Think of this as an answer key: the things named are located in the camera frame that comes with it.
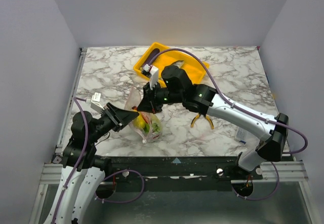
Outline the orange carrot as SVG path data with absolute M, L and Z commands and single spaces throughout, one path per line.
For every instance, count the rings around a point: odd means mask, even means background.
M 141 112 L 141 116 L 146 123 L 150 123 L 150 115 L 148 113 Z

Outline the clear zip top bag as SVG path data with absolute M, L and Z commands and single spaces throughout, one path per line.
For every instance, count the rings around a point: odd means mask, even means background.
M 140 92 L 133 87 L 130 90 L 124 109 L 137 112 L 137 106 L 140 102 Z M 141 136 L 143 144 L 157 140 L 163 131 L 159 118 L 155 114 L 138 113 L 139 115 L 129 124 L 130 128 Z

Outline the green celery stalk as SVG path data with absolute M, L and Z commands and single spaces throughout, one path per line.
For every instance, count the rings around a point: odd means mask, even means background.
M 152 133 L 160 133 L 161 132 L 161 124 L 159 122 L 153 122 L 151 124 Z

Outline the yellow squash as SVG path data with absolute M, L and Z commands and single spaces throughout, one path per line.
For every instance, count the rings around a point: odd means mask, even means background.
M 134 126 L 137 128 L 137 129 L 140 129 L 140 130 L 143 130 L 145 132 L 148 132 L 149 131 L 149 124 L 146 123 L 143 118 L 141 117 L 137 117 L 134 121 Z

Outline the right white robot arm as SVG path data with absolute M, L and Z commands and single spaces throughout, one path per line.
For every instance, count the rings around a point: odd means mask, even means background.
M 180 103 L 193 113 L 221 118 L 252 133 L 260 142 L 239 154 L 233 166 L 233 174 L 238 179 L 245 179 L 265 161 L 281 161 L 288 135 L 287 115 L 266 115 L 235 101 L 224 100 L 215 88 L 192 83 L 185 70 L 175 65 L 165 67 L 161 77 L 166 87 L 148 82 L 143 87 L 138 111 L 155 114 L 161 112 L 165 104 Z

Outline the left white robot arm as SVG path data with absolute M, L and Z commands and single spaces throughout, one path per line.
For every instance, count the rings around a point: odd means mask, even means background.
M 88 111 L 73 116 L 72 135 L 62 155 L 59 187 L 45 223 L 81 223 L 102 181 L 112 176 L 112 161 L 96 154 L 97 141 L 110 131 L 118 132 L 139 113 L 108 103 L 96 119 Z

